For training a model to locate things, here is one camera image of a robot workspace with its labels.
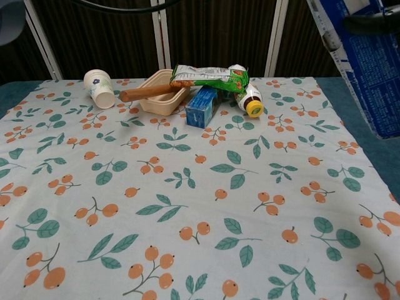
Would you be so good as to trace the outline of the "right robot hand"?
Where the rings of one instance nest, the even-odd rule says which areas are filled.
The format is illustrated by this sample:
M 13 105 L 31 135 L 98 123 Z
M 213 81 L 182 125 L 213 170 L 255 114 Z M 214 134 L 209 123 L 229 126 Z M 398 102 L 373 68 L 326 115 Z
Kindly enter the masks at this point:
M 344 18 L 344 28 L 355 35 L 400 33 L 400 0 L 383 0 L 381 12 L 370 15 L 350 15 Z

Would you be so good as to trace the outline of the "blue toothpaste box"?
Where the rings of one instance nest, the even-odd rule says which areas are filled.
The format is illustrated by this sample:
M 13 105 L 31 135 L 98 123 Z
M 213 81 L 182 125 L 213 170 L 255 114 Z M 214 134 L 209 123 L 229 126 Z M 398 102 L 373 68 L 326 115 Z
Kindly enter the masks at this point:
M 379 13 L 383 0 L 306 0 L 330 53 L 371 131 L 400 137 L 400 33 L 355 35 L 343 21 Z

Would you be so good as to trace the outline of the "white bottle yellow cap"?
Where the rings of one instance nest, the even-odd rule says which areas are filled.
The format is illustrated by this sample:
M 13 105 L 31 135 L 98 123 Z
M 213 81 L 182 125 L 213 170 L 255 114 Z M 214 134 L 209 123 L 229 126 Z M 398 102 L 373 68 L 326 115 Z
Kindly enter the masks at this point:
M 264 111 L 263 97 L 258 88 L 250 83 L 248 71 L 238 64 L 230 66 L 229 70 L 236 82 L 233 95 L 239 108 L 250 118 L 258 118 Z

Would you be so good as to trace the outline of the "green snack bag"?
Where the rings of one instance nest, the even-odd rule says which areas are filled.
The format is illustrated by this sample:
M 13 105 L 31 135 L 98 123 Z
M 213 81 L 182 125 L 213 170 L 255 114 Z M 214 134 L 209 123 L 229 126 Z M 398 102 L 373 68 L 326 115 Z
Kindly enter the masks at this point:
M 210 86 L 232 93 L 243 93 L 249 84 L 248 71 L 238 65 L 223 67 L 192 67 L 178 64 L 171 75 L 174 87 Z

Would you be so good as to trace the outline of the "small blue carton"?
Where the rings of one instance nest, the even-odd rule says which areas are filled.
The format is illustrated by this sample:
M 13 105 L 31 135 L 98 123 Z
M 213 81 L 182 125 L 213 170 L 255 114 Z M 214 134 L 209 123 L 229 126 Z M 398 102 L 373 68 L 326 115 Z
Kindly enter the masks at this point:
M 221 104 L 221 91 L 203 86 L 186 106 L 186 124 L 205 129 Z

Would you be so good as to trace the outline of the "beige plastic tray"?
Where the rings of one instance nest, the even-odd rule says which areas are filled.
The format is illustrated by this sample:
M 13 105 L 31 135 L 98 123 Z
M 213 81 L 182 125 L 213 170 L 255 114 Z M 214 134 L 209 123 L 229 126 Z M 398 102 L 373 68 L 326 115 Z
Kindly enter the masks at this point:
M 160 69 L 147 78 L 139 88 L 148 88 L 163 84 L 169 84 L 172 69 Z M 169 116 L 187 98 L 190 88 L 182 87 L 180 90 L 154 97 L 140 99 L 139 103 L 143 111 L 148 113 Z

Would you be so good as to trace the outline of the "wooden rolling pin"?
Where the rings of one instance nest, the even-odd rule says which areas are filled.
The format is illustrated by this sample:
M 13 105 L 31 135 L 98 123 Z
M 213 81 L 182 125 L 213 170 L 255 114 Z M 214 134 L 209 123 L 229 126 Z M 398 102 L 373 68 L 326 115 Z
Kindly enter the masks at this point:
M 139 87 L 136 89 L 128 89 L 121 91 L 119 93 L 119 98 L 122 102 L 132 102 L 145 98 L 151 98 L 154 96 L 160 96 L 163 94 L 174 93 L 178 90 L 177 87 L 171 86 L 169 84 L 149 86 L 149 87 Z

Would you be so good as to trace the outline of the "white floral paper cup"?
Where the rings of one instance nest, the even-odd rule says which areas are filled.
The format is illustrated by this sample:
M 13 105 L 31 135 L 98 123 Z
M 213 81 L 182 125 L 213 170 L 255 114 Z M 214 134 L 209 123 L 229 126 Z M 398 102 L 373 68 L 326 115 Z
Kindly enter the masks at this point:
M 116 97 L 108 73 L 100 69 L 92 69 L 84 75 L 84 86 L 91 99 L 100 109 L 108 109 L 115 105 Z

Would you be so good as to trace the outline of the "floral fruit print tablecloth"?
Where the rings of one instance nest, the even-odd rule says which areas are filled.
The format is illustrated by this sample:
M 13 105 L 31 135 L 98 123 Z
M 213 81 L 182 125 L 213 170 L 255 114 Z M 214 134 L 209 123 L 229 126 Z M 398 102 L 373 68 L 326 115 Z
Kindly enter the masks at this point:
M 311 77 L 98 109 L 45 81 L 0 119 L 0 300 L 400 300 L 400 205 Z

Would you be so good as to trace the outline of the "black folding screen white frame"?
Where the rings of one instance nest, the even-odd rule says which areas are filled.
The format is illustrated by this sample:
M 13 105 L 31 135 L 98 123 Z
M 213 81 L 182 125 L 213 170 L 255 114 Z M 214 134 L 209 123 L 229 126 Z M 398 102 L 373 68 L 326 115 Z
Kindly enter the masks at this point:
M 112 78 L 146 78 L 159 69 L 149 13 L 96 11 L 71 0 L 31 0 L 64 79 L 91 69 Z M 180 0 L 166 10 L 172 65 L 240 64 L 264 76 L 277 0 Z M 339 75 L 306 0 L 289 0 L 275 70 L 277 77 Z M 33 34 L 25 27 L 0 46 L 0 85 L 50 79 Z

